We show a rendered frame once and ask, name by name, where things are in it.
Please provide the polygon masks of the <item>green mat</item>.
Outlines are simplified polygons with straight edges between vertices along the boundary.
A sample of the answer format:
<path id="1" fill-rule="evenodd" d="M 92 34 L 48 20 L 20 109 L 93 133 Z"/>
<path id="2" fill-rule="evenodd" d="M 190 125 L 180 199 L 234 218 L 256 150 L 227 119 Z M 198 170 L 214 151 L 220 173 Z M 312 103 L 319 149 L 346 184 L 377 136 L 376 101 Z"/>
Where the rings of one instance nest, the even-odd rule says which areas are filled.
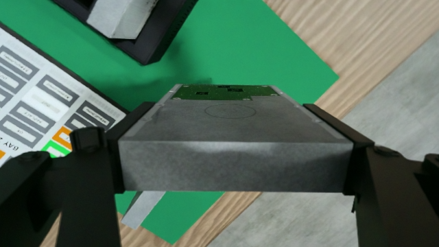
<path id="1" fill-rule="evenodd" d="M 199 0 L 147 66 L 54 0 L 0 0 L 0 21 L 130 112 L 176 84 L 275 85 L 315 104 L 340 79 L 263 0 Z M 224 193 L 166 191 L 140 226 L 173 245 Z"/>

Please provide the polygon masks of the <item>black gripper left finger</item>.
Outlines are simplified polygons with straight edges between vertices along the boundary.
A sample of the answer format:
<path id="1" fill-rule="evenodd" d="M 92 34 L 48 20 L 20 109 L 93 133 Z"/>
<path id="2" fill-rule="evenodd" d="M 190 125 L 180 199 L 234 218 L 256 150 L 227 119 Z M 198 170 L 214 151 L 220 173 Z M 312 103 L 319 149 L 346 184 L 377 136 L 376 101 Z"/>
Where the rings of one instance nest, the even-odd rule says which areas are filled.
<path id="1" fill-rule="evenodd" d="M 118 140 L 155 104 L 143 102 L 106 133 L 99 126 L 71 131 L 65 156 L 30 150 L 2 164 L 0 247 L 40 247 L 60 213 L 55 247 L 122 247 Z"/>

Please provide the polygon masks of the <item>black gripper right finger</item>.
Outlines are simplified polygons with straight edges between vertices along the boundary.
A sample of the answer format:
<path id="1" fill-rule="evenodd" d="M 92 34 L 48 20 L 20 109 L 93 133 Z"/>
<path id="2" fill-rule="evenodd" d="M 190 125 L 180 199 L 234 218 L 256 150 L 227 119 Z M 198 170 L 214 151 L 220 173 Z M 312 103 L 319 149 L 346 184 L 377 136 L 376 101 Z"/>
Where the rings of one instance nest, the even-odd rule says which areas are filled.
<path id="1" fill-rule="evenodd" d="M 359 247 L 439 247 L 439 154 L 423 161 L 375 142 L 315 104 L 302 104 L 353 142 L 344 196 L 354 196 Z"/>

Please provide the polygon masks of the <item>black box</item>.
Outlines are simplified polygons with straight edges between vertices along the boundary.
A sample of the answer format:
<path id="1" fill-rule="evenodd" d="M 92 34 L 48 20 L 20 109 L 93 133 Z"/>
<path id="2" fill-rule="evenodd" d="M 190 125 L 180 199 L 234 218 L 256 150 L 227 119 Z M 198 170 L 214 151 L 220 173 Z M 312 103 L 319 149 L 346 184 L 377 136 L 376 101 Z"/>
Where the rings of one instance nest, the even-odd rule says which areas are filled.
<path id="1" fill-rule="evenodd" d="M 54 0 L 145 66 L 161 61 L 199 0 L 159 0 L 137 39 L 109 38 L 88 20 L 99 0 Z"/>

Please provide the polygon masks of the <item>black-framed status display screen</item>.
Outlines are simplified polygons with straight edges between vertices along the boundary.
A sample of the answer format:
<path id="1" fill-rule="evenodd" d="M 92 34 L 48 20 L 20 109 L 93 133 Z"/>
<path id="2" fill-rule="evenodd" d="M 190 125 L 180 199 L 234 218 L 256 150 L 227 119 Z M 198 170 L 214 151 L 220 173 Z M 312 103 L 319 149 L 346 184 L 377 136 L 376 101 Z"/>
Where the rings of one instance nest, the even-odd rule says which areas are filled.
<path id="1" fill-rule="evenodd" d="M 70 131 L 106 132 L 129 113 L 0 21 L 0 166 L 30 150 L 65 156 Z"/>

